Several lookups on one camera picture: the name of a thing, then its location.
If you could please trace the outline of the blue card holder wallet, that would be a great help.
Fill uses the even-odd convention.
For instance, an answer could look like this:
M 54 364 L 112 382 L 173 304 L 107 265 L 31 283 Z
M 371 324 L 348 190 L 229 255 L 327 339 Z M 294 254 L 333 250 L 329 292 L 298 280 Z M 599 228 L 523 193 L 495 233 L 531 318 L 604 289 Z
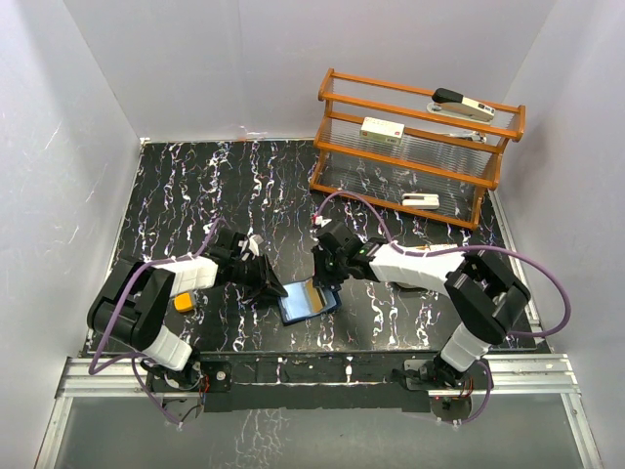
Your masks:
M 288 296 L 279 298 L 278 307 L 281 314 L 282 323 L 284 325 L 290 325 L 293 323 L 308 320 L 326 313 L 333 313 L 341 306 L 341 300 L 337 291 L 334 291 L 337 299 L 337 306 L 330 312 L 314 314 L 311 312 L 309 303 L 309 295 L 306 291 L 306 283 L 312 277 L 305 280 L 291 282 L 284 285 L 284 288 L 288 292 Z

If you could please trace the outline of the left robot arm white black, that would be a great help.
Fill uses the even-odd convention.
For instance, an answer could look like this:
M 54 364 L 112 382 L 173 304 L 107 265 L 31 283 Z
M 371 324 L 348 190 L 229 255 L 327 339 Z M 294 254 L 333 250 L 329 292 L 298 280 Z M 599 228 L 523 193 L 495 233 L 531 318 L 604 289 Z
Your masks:
M 88 327 L 102 336 L 89 373 L 106 368 L 99 359 L 112 339 L 165 368 L 178 388 L 195 387 L 202 367 L 191 359 L 193 347 L 165 325 L 167 309 L 177 296 L 229 283 L 254 297 L 286 298 L 260 243 L 257 235 L 213 224 L 195 252 L 147 262 L 118 260 L 88 312 Z

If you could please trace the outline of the orange credit card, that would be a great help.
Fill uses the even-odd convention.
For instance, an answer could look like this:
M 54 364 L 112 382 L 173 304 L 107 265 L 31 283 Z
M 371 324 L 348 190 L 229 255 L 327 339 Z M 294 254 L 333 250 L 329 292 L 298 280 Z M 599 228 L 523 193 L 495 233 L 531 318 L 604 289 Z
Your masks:
M 321 314 L 332 311 L 338 304 L 335 294 L 330 288 L 315 286 L 312 279 L 306 283 L 311 312 Z

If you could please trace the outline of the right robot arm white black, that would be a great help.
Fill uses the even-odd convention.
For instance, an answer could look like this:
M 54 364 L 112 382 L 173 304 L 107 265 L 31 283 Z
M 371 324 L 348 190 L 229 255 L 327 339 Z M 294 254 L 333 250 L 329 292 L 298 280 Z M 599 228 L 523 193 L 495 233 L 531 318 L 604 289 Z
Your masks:
M 349 279 L 394 283 L 449 298 L 460 324 L 435 357 L 409 379 L 455 388 L 471 366 L 501 344 L 530 300 L 524 283 L 488 250 L 444 253 L 399 247 L 381 238 L 362 241 L 344 223 L 313 219 L 313 284 L 337 291 Z

